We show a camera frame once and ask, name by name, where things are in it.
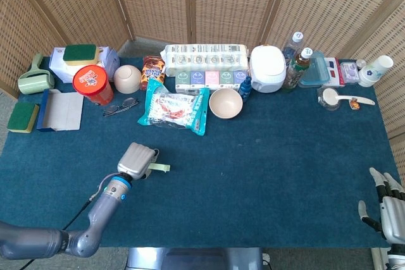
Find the robot finger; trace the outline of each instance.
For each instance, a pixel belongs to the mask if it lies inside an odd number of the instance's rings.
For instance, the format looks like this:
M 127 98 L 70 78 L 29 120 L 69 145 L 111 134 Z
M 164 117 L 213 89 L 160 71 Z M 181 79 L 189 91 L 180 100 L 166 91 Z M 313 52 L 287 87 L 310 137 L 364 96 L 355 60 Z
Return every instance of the robot finger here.
M 359 209 L 359 216 L 362 222 L 372 227 L 376 232 L 382 232 L 381 224 L 375 219 L 372 219 L 371 217 L 368 216 L 366 203 L 363 200 L 359 200 L 358 209 Z
M 378 195 L 378 201 L 379 203 L 382 203 L 382 199 L 385 196 L 391 196 L 391 188 L 389 187 L 389 183 L 385 176 L 378 172 L 374 168 L 370 168 L 370 174 L 374 179 L 375 182 L 375 188 L 377 190 L 377 195 Z
M 390 185 L 392 196 L 397 199 L 405 200 L 405 190 L 401 184 L 398 183 L 389 173 L 384 173 L 384 176 Z

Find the plastic spoon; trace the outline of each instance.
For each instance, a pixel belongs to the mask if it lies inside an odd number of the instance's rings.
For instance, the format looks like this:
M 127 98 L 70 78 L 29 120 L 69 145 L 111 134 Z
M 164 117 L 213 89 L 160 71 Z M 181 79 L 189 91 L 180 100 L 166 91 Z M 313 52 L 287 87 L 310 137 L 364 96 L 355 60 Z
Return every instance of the plastic spoon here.
M 371 99 L 360 96 L 339 95 L 336 90 L 331 88 L 325 89 L 322 96 L 323 100 L 331 106 L 335 106 L 342 99 L 348 99 L 350 101 L 352 99 L 356 99 L 356 101 L 361 104 L 369 104 L 371 106 L 375 105 L 375 102 Z

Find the red container lid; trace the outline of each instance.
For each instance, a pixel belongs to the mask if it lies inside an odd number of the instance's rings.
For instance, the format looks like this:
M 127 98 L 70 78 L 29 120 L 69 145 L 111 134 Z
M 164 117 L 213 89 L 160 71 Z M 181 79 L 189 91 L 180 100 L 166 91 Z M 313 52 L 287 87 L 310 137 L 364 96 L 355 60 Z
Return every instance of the red container lid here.
M 81 68 L 73 77 L 73 88 L 85 96 L 100 93 L 106 88 L 107 83 L 106 70 L 94 64 Z

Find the woven screen panel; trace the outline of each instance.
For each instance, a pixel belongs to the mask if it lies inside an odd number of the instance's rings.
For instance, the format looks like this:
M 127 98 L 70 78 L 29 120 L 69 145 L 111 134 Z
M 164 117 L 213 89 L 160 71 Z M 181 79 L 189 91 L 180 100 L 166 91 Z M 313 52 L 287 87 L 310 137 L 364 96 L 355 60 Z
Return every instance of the woven screen panel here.
M 399 176 L 401 177 L 402 185 L 405 187 L 405 140 L 396 144 L 391 144 L 391 149 L 397 164 Z
M 283 47 L 295 31 L 305 46 L 336 56 L 383 0 L 281 0 L 268 42 Z
M 196 0 L 197 43 L 258 43 L 269 0 Z
M 356 51 L 368 63 L 388 55 L 394 66 L 374 87 L 387 132 L 405 127 L 405 1 Z
M 58 40 L 29 0 L 0 0 L 0 9 L 0 80 L 17 96 L 18 77 L 34 54 L 50 55 Z
M 123 0 L 136 35 L 187 43 L 185 0 Z
M 128 39 L 114 0 L 41 0 L 74 44 L 118 49 Z

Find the robotic arm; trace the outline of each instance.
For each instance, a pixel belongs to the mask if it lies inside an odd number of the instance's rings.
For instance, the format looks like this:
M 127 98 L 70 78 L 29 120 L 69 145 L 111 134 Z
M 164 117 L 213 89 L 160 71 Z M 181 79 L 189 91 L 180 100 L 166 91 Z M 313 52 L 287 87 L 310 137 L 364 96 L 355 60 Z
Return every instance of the robotic arm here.
M 90 210 L 90 225 L 84 231 L 22 228 L 0 221 L 0 255 L 6 259 L 43 259 L 57 253 L 92 256 L 107 224 L 131 189 L 131 181 L 142 178 L 157 156 L 156 150 L 135 142 L 129 146 L 118 163 L 118 173 Z
M 370 168 L 380 203 L 381 222 L 367 214 L 366 204 L 359 201 L 362 222 L 372 227 L 391 245 L 388 251 L 389 269 L 405 270 L 405 190 L 388 173 Z

